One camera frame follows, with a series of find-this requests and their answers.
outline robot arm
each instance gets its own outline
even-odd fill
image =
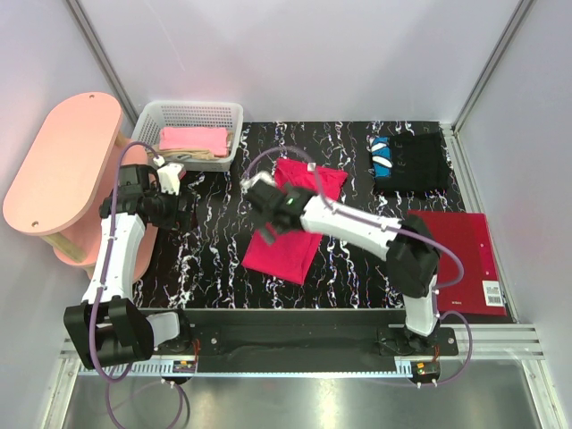
[[[187,324],[177,312],[145,317],[133,304],[132,282],[139,244],[148,223],[177,231],[196,226],[194,198],[180,192],[182,164],[167,164],[158,171],[149,165],[121,167],[117,193],[117,214],[112,254],[105,284],[100,282],[105,254],[110,245],[112,198],[100,207],[102,239],[96,268],[79,306],[65,310],[63,323],[86,368],[93,368],[89,353],[89,316],[97,289],[103,294],[97,309],[97,357],[102,366],[148,360],[155,347],[188,333]],[[153,175],[156,181],[149,180]]]
[[[254,210],[255,226],[269,244],[273,232],[303,230],[333,236],[359,246],[387,263],[391,285],[403,294],[406,327],[420,337],[430,336],[439,315],[433,294],[439,264],[438,251],[425,243],[402,236],[400,228],[432,238],[423,221],[369,214],[344,206],[315,192],[285,187],[277,189],[272,176],[260,172],[241,183]]]

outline black marble tabletop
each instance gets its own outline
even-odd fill
[[[451,170],[446,193],[374,193],[368,137],[411,130],[439,130],[437,122],[244,123],[231,170],[188,172],[184,186],[196,193],[199,226],[191,234],[160,231],[151,265],[134,285],[139,307],[368,308],[402,307],[381,260],[361,248],[323,237],[304,285],[285,282],[241,265],[254,231],[240,192],[240,176],[269,147],[297,146],[318,165],[349,174],[340,201],[367,212],[404,217],[409,209],[464,211]],[[443,155],[446,149],[443,142]],[[257,169],[272,171],[276,156]]]

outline folded black shirt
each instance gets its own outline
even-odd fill
[[[427,192],[449,187],[440,132],[378,137],[371,142],[371,152],[377,190]]]

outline red cloth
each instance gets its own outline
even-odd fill
[[[326,167],[317,167],[317,171],[322,179],[325,194],[331,199],[338,199],[341,186],[348,174]],[[314,174],[307,170],[307,164],[288,158],[278,159],[274,180],[279,187],[289,182],[294,186],[317,190]],[[268,246],[256,231],[248,245],[242,265],[289,282],[304,284],[321,239],[320,234],[290,231],[278,236],[276,242]]]

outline wooden table leg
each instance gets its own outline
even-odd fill
[[[86,252],[65,238],[60,232],[40,236],[43,241],[50,243],[74,262],[81,262],[86,258]]]
[[[84,266],[83,269],[85,270],[88,277],[91,279],[93,277],[93,273],[96,271],[95,265]]]
[[[121,131],[117,133],[117,137],[115,138],[115,145],[117,147],[125,147],[129,143],[129,139],[127,139]]]

